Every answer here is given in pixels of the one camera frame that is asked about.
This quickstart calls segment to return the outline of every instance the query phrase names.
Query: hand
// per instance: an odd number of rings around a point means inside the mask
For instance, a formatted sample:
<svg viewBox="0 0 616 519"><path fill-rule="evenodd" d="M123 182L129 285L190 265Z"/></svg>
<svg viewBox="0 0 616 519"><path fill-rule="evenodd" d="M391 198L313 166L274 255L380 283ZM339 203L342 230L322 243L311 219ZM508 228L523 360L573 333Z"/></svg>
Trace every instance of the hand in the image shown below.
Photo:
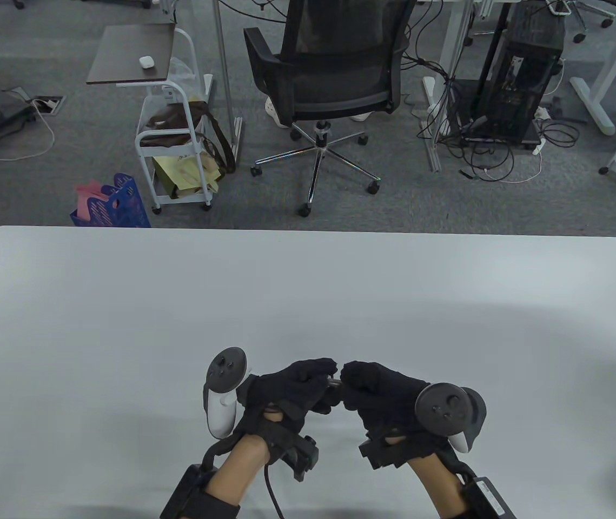
<svg viewBox="0 0 616 519"><path fill-rule="evenodd" d="M416 418L419 393L426 381L402 375L377 363L353 361L342 369L342 398L348 410L358 411L374 437L405 436L424 431Z"/></svg>
<svg viewBox="0 0 616 519"><path fill-rule="evenodd" d="M248 388L246 410L281 413L281 425L300 432L309 411L327 415L338 402L325 398L328 379L337 372L331 358L297 361L276 373L258 376Z"/></svg>

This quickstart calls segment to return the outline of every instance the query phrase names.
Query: chair base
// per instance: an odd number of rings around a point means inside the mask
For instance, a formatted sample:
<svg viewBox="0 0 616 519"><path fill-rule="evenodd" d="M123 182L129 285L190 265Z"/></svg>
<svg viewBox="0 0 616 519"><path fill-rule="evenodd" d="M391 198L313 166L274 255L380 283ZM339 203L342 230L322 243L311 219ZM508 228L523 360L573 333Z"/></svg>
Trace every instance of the chair base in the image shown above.
<svg viewBox="0 0 616 519"><path fill-rule="evenodd" d="M300 215L301 217L307 217L308 215L310 215L310 211L312 210L312 207L313 207L313 198L315 197L315 186L317 185L318 175L320 175L320 166L322 165L322 161L324 160L326 156L336 158L338 161L346 164L353 170L358 171L362 175L365 175L368 178L370 178L372 182L370 182L370 184L368 185L367 192L370 193L371 195L374 195L375 193L377 193L377 191L380 190L380 181L382 181L382 179L379 176L375 176L372 173L369 173L369 171L364 170L358 164L351 162L349 159L345 158L341 154L338 154L336 151L332 149L332 146L338 143L343 143L344 141L347 141L352 138L358 138L358 144L366 145L368 142L368 137L367 135L365 135L365 132L357 131L354 134L350 134L345 137L335 139L334 141L328 141L327 138L328 138L331 127L332 126L330 125L329 121L318 121L317 123L315 123L315 128L314 128L315 138L313 138L306 131L301 129L297 124L293 123L291 125L292 137L293 137L293 134L300 134L300 136L305 137L305 139L310 142L311 146L307 146L301 149L293 149L292 151L286 151L284 153L280 153L277 155L271 155L266 158L261 158L260 160L255 161L254 166L250 169L250 172L253 174L253 176L262 175L261 166L263 164L281 161L285 158L297 157L298 155L305 154L308 151L315 151L315 165L313 166L313 180L310 183L310 190L308 190L308 199L306 203L304 203L298 208L298 211L297 211L298 215Z"/></svg>
<svg viewBox="0 0 616 519"><path fill-rule="evenodd" d="M588 31L587 24L582 17L582 11L591 12L595 15L600 15L604 17L604 20L601 21L601 27L603 28L610 27L610 25L613 24L613 20L615 20L614 12L601 9L600 7L596 7L595 5L591 5L590 3L583 2L582 0L568 0L567 3L572 8L572 12L574 13L575 18L577 18L577 23L582 29L582 32L578 33L577 36L574 37L573 41L575 43L583 42Z"/></svg>

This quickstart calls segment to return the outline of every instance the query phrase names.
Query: pink paper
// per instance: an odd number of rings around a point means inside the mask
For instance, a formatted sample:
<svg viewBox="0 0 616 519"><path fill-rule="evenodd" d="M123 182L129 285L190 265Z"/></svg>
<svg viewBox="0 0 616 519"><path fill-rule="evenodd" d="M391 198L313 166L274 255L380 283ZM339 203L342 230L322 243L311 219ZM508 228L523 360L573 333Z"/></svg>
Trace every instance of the pink paper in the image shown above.
<svg viewBox="0 0 616 519"><path fill-rule="evenodd" d="M104 202L108 201L107 195L101 192L102 185L97 181L92 180L88 185L78 185L77 190L77 218L90 222L91 215L89 214L89 208L87 206L87 200L89 198L98 198Z"/></svg>

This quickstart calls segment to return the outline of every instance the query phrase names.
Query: blue basket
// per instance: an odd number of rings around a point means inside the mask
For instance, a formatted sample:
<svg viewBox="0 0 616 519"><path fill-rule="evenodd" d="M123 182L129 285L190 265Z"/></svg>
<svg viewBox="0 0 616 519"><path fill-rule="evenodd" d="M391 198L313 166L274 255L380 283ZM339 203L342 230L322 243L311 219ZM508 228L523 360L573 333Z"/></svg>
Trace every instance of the blue basket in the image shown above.
<svg viewBox="0 0 616 519"><path fill-rule="evenodd" d="M87 207L90 222L77 218L77 211L70 214L76 227L151 227L142 197L137 191L134 178L125 173L116 173L112 185L104 185L101 192L108 201L89 198Z"/></svg>

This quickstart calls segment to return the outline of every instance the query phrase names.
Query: black mesh chair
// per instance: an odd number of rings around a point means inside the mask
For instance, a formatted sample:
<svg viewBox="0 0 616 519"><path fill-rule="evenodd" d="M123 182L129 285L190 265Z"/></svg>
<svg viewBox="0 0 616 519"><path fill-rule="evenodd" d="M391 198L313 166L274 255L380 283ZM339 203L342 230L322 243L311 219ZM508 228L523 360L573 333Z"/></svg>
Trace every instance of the black mesh chair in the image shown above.
<svg viewBox="0 0 616 519"><path fill-rule="evenodd" d="M372 175L332 149L355 134L328 142L329 119L370 111L391 114L399 106L401 57L409 46L404 29L416 0L290 0L279 54L272 54L258 28L245 29L246 45L257 88L274 104L281 124L291 126L294 141L305 137L307 148L263 158L251 169L261 175L266 163L315 150L308 201L298 209L307 217L325 156L331 156L369 177L374 195L379 176ZM296 121L317 121L315 137Z"/></svg>

